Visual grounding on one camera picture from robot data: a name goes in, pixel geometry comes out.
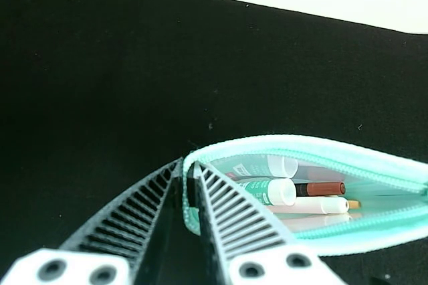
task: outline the screw hole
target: screw hole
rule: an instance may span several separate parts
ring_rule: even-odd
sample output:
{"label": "screw hole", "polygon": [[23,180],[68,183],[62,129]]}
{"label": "screw hole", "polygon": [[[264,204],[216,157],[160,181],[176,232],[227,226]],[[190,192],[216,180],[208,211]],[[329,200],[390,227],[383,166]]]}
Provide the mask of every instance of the screw hole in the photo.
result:
{"label": "screw hole", "polygon": [[309,258],[301,254],[291,254],[287,257],[287,264],[289,267],[301,268],[311,265]]}
{"label": "screw hole", "polygon": [[263,276],[265,271],[259,264],[245,263],[240,267],[239,273],[244,278],[257,278]]}
{"label": "screw hole", "polygon": [[63,260],[51,260],[44,264],[38,272],[39,279],[44,282],[50,282],[61,277],[66,269],[66,262]]}
{"label": "screw hole", "polygon": [[94,270],[90,276],[90,283],[92,285],[107,285],[116,277],[116,268],[112,266],[102,266]]}

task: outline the transparent pencil case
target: transparent pencil case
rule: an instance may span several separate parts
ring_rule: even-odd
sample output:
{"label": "transparent pencil case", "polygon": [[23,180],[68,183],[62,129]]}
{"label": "transparent pencil case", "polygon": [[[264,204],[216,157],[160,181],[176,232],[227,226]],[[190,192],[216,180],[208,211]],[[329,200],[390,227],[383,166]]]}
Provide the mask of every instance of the transparent pencil case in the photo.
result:
{"label": "transparent pencil case", "polygon": [[[281,156],[298,163],[295,183],[343,181],[361,206],[343,215],[276,214],[320,256],[369,252],[428,235],[428,165],[323,138],[269,135],[217,143],[192,152],[183,165],[183,217],[199,235],[186,177],[195,161],[210,165],[243,155]],[[238,164],[239,171],[245,170]]]}

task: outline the zipper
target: zipper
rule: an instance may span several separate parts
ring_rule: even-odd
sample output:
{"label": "zipper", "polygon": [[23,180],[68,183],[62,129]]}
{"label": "zipper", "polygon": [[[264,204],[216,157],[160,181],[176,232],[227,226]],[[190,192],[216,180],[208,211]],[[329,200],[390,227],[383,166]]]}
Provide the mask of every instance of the zipper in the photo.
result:
{"label": "zipper", "polygon": [[[301,161],[308,161],[311,163],[316,163],[318,165],[321,165],[327,169],[331,169],[339,173],[343,173],[345,175],[352,175],[354,177],[366,179],[368,181],[377,182],[386,186],[393,187],[395,189],[420,195],[421,197],[425,197],[425,199],[427,199],[427,185],[425,183],[409,181],[406,179],[404,180],[403,178],[400,178],[394,175],[376,173],[373,171],[363,169],[361,167],[351,166],[346,163],[335,161],[334,159],[329,159],[327,157],[311,154],[308,152],[295,151],[287,148],[281,148],[281,149],[257,148],[256,147],[257,143],[250,143],[249,145],[252,146],[252,148],[248,148],[244,153],[234,153],[233,156],[265,153],[269,155],[277,155],[277,156],[294,158]],[[185,175],[187,174],[187,171],[189,170],[190,165],[195,161],[200,161],[202,163],[210,163],[211,161],[222,158],[219,155],[216,155],[215,153],[216,152],[210,153],[209,151],[207,151],[205,155],[202,154],[202,155],[199,155],[199,157],[192,157],[192,154],[190,154],[189,157],[185,159],[185,164],[183,166],[184,174]],[[333,235],[339,235],[342,233],[362,229],[364,227],[372,227],[372,226],[384,225],[384,224],[392,225],[394,223],[396,224],[402,221],[417,219],[420,217],[427,217],[427,215],[428,215],[428,206],[426,206],[425,204],[421,204],[421,205],[407,207],[399,210],[387,211],[384,213],[380,213],[378,215],[374,215],[372,217],[360,218],[351,223],[341,223],[338,225],[321,227],[321,228],[313,229],[309,231],[301,231],[299,233],[295,233],[294,235],[299,239],[314,240],[314,239],[325,238]]]}
{"label": "zipper", "polygon": [[[382,173],[374,173],[372,171],[367,171],[366,169],[353,167],[344,163],[339,163],[338,161],[335,161],[332,159],[324,158],[324,157],[313,155],[310,153],[304,153],[302,151],[293,151],[288,149],[280,149],[280,150],[253,149],[253,150],[248,150],[248,152],[245,152],[245,153],[234,154],[233,156],[255,155],[260,153],[265,153],[265,154],[275,155],[275,156],[284,156],[288,158],[295,158],[297,160],[308,161],[310,163],[316,163],[317,165],[321,165],[327,169],[331,169],[339,173],[343,173],[345,175],[352,175],[358,178],[367,179],[370,181],[381,183],[383,185],[394,187],[395,189],[408,191],[410,193],[420,194],[420,193],[426,192],[427,190],[427,186],[424,183],[403,180],[403,179],[400,179],[400,177],[384,175]],[[202,163],[210,163],[211,161],[214,161],[220,158],[221,157],[213,157],[213,156],[207,155],[207,156],[199,157],[197,160]],[[187,171],[189,170],[189,168],[185,166],[184,170],[185,170],[185,174],[187,174]]]}

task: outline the mint green pencil case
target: mint green pencil case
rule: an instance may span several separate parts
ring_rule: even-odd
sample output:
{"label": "mint green pencil case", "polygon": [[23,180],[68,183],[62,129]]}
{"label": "mint green pencil case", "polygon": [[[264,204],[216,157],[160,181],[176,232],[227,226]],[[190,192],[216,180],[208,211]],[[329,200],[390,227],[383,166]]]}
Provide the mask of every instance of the mint green pencil case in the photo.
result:
{"label": "mint green pencil case", "polygon": [[239,155],[275,155],[341,174],[346,197],[357,199],[348,221],[294,232],[319,256],[369,252],[428,236],[428,165],[323,138],[268,135],[241,138],[192,152],[183,165],[183,217],[199,235],[198,209],[189,207],[187,172],[199,161]]}

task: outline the black fabric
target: black fabric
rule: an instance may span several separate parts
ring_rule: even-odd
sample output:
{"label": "black fabric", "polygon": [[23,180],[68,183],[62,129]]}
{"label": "black fabric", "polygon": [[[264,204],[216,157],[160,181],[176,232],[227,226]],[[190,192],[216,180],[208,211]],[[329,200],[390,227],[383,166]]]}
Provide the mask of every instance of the black fabric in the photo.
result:
{"label": "black fabric", "polygon": [[[246,4],[0,0],[0,274],[222,140],[307,134],[428,162],[428,36]],[[174,231],[165,280],[203,282],[199,240]],[[325,260],[349,284],[423,284],[427,247]]]}

